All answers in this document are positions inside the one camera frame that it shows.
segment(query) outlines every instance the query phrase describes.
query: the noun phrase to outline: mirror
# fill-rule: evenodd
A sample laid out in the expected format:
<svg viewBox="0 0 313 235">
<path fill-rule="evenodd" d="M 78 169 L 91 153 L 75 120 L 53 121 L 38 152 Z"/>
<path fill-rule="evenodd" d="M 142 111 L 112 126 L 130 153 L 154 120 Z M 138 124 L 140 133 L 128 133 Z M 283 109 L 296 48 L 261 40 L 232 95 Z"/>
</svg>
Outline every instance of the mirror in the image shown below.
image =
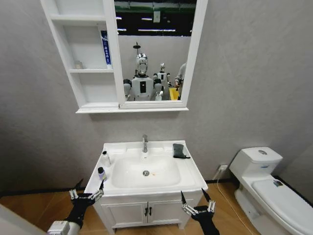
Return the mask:
<svg viewBox="0 0 313 235">
<path fill-rule="evenodd" d="M 180 100 L 196 0 L 115 0 L 125 101 Z"/>
</svg>

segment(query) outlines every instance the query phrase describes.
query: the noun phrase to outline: mirror frame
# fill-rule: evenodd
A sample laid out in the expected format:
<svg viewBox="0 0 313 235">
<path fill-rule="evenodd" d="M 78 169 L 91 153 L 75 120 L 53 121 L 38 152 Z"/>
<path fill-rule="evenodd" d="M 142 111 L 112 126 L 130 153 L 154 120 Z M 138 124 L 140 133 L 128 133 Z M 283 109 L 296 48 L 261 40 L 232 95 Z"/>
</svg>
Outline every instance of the mirror frame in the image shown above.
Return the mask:
<svg viewBox="0 0 313 235">
<path fill-rule="evenodd" d="M 115 9 L 114 0 L 109 1 L 113 6 L 110 9 Z M 113 64 L 113 71 L 115 76 L 115 86 L 117 93 L 117 100 L 120 109 L 142 109 L 143 112 L 146 111 L 184 111 L 188 110 L 187 101 L 189 97 L 190 86 L 193 78 L 195 63 L 197 59 L 201 33 L 203 28 L 203 22 L 205 18 L 206 8 L 208 0 L 197 0 L 194 23 L 192 27 L 192 34 L 190 39 L 190 45 L 188 50 L 187 65 L 184 81 L 184 86 L 182 88 L 181 100 L 163 100 L 163 101 L 125 101 L 124 86 L 123 86 L 123 74 L 121 57 L 118 42 L 117 33 L 117 23 L 116 14 L 114 11 L 106 11 L 106 20 L 108 32 L 113 32 L 108 35 L 110 48 L 112 51 L 117 53 L 111 53 L 111 59 Z"/>
</svg>

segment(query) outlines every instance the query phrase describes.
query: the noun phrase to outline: cylindrical bottle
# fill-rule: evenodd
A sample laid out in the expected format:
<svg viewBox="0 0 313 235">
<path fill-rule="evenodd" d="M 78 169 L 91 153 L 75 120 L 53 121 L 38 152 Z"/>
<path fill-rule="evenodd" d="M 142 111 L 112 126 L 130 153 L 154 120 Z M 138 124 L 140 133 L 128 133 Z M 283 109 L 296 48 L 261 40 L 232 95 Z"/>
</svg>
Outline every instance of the cylindrical bottle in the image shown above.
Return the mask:
<svg viewBox="0 0 313 235">
<path fill-rule="evenodd" d="M 102 156 L 104 158 L 104 166 L 105 167 L 110 167 L 111 166 L 111 161 L 110 161 L 110 157 L 108 156 L 107 152 L 106 151 L 103 151 L 102 152 Z"/>
<path fill-rule="evenodd" d="M 98 174 L 99 174 L 100 180 L 106 181 L 108 179 L 107 175 L 106 175 L 106 172 L 104 171 L 103 167 L 99 167 L 98 168 Z"/>
</svg>

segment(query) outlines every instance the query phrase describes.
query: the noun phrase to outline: faucet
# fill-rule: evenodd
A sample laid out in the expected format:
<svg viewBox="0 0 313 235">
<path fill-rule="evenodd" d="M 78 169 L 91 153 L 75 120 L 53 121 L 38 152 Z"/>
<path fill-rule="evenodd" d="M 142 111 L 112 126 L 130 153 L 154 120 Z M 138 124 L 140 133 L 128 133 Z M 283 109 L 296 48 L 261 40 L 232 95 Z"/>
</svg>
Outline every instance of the faucet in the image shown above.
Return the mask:
<svg viewBox="0 0 313 235">
<path fill-rule="evenodd" d="M 147 148 L 148 136 L 147 135 L 142 136 L 142 142 L 143 142 L 142 152 L 146 153 L 146 152 L 148 152 L 148 148 Z"/>
</svg>

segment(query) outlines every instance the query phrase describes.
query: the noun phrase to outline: cabinet door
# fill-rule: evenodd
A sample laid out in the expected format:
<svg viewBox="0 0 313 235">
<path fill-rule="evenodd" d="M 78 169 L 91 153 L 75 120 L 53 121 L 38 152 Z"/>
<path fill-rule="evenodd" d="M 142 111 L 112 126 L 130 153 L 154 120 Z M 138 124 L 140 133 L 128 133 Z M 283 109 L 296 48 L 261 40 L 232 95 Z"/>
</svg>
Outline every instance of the cabinet door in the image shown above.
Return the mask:
<svg viewBox="0 0 313 235">
<path fill-rule="evenodd" d="M 140 226 L 147 223 L 148 203 L 101 205 L 113 228 Z"/>
<path fill-rule="evenodd" d="M 187 200 L 190 205 L 193 199 Z M 180 200 L 148 202 L 148 224 L 176 224 L 188 218 Z"/>
</svg>

